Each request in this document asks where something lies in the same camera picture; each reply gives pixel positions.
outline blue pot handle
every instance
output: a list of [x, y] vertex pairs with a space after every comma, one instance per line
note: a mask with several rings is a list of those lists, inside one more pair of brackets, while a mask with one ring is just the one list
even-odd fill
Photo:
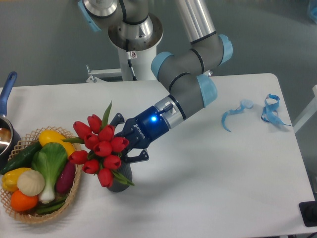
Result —
[[6, 105], [17, 76], [18, 74], [16, 72], [11, 72], [2, 89], [0, 94], [0, 116], [6, 116]]

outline woven basket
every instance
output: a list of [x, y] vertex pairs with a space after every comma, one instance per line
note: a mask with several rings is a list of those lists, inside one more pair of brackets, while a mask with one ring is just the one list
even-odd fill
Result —
[[[40, 133], [46, 129], [55, 130], [59, 132], [60, 134], [62, 134], [63, 136], [65, 136], [66, 138], [74, 137], [74, 135], [70, 131], [67, 131], [61, 127], [56, 128], [56, 127], [49, 126], [47, 128], [37, 129], [35, 131], [32, 131], [30, 134], [27, 134], [18, 142], [18, 144], [14, 147], [14, 150], [12, 151], [9, 159], [13, 158], [16, 154], [18, 154], [22, 149], [24, 149], [28, 145], [38, 141]], [[81, 149], [80, 144], [74, 144], [74, 147], [76, 150]], [[46, 215], [37, 215], [36, 213], [15, 212], [10, 206], [12, 192], [1, 189], [0, 199], [1, 199], [1, 203], [3, 204], [5, 208], [6, 213], [9, 214], [9, 216], [13, 217], [14, 219], [21, 221], [23, 223], [27, 223], [27, 224], [38, 224], [38, 223], [46, 222], [53, 218], [56, 218], [71, 204], [78, 190], [82, 165], [75, 165], [75, 166], [76, 166], [76, 172], [75, 172], [75, 179], [74, 179], [73, 186], [70, 189], [67, 199], [65, 200], [65, 204], [60, 209]]]

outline bok choy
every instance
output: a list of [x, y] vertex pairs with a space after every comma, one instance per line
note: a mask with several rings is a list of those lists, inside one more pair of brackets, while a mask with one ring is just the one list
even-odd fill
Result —
[[39, 201], [49, 203], [55, 199], [54, 186], [67, 162], [67, 152], [59, 143], [48, 143], [34, 155], [32, 169], [40, 172], [45, 187], [39, 194]]

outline garlic bulb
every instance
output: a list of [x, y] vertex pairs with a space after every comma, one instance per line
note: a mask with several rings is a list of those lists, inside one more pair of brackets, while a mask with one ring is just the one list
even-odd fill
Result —
[[44, 177], [36, 170], [28, 170], [22, 173], [17, 182], [18, 189], [27, 196], [36, 196], [42, 192], [45, 186]]

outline saucepan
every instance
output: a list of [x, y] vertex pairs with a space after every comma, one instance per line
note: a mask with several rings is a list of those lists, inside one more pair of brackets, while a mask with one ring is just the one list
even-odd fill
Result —
[[0, 94], [0, 170], [6, 165], [14, 146], [21, 140], [6, 118], [7, 102], [16, 78], [17, 73], [11, 72]]

